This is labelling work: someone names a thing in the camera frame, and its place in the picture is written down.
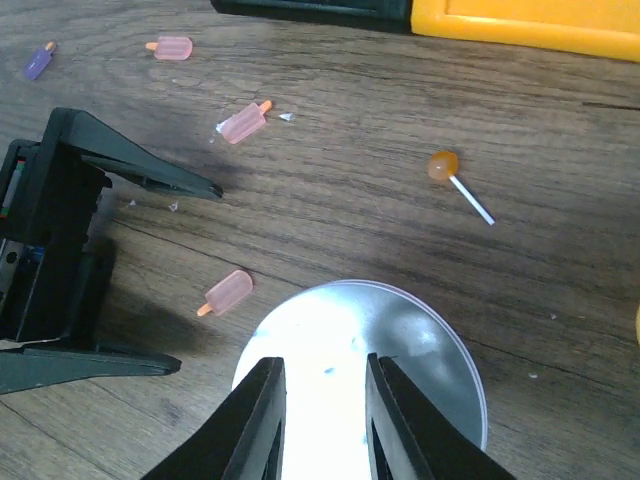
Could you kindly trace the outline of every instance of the wooden surface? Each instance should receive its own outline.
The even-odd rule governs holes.
[[[51,108],[81,108],[226,190],[173,213],[175,198],[117,189],[103,335],[182,370],[0,398],[2,478],[141,476],[226,396],[271,309],[343,278],[404,288],[450,322],[483,378],[488,452],[519,478],[638,478],[640,111],[608,106],[640,107],[640,65],[222,16],[206,0],[5,0],[0,28],[0,151],[40,138]],[[193,57],[156,61],[143,47],[159,33],[189,35]],[[26,81],[51,39],[50,68]],[[265,99],[260,132],[213,136]],[[494,227],[427,177],[441,149]],[[196,318],[238,266],[255,294]]]

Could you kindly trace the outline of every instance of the miniature popsicle toy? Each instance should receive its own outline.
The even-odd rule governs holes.
[[[38,75],[40,75],[47,65],[49,65],[49,62],[51,61],[51,54],[55,49],[56,43],[49,42],[45,47],[40,47],[33,52],[31,60],[29,60],[29,63],[24,66],[24,76],[27,77],[28,80],[35,80],[38,78]]]
[[[451,180],[460,193],[469,200],[469,203],[478,211],[482,218],[486,220],[489,225],[493,225],[496,221],[493,219],[489,212],[487,212],[482,205],[471,195],[471,192],[458,180],[456,173],[458,172],[458,156],[453,152],[437,152],[433,154],[429,160],[427,167],[429,176],[434,180]]]
[[[158,60],[186,60],[193,51],[189,37],[158,37],[157,42],[145,45]]]
[[[202,317],[209,312],[220,316],[252,291],[253,280],[249,274],[243,270],[236,270],[204,294],[207,303],[198,309],[198,316]]]
[[[252,103],[240,113],[236,113],[226,120],[220,129],[220,133],[227,142],[235,145],[267,123],[264,114],[271,110],[272,107],[271,100],[267,100],[260,106]]]

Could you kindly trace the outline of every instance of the white stick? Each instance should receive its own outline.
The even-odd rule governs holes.
[[[480,205],[480,203],[478,203],[473,195],[471,195],[471,192],[467,190],[467,187],[462,185],[462,183],[460,183],[460,180],[458,180],[455,175],[451,175],[449,177],[449,180],[451,180],[451,182],[458,188],[458,190],[460,190],[460,193],[462,193],[464,197],[469,200],[469,203],[473,205],[473,208],[475,208],[478,213],[482,215],[482,218],[484,218],[489,225],[493,225],[494,223],[496,223],[493,217],[489,215],[489,212],[487,212],[484,207]]]

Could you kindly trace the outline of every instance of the metal bowl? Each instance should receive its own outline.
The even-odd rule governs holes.
[[[242,352],[233,388],[263,357],[283,357],[287,413],[283,480],[370,479],[367,354],[395,362],[470,441],[487,443],[487,405],[460,338],[428,305],[377,282],[344,280],[287,300]]]

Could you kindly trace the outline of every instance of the pink popsicle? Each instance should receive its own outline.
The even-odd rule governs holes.
[[[243,270],[236,270],[204,294],[207,303],[198,309],[198,316],[202,317],[209,312],[216,316],[222,315],[252,291],[253,280],[249,274]]]
[[[158,60],[186,60],[191,55],[193,43],[189,37],[158,37],[157,42],[145,45]]]
[[[260,106],[252,103],[224,122],[220,133],[232,145],[238,143],[267,123],[264,114],[271,110],[272,106],[270,100]]]

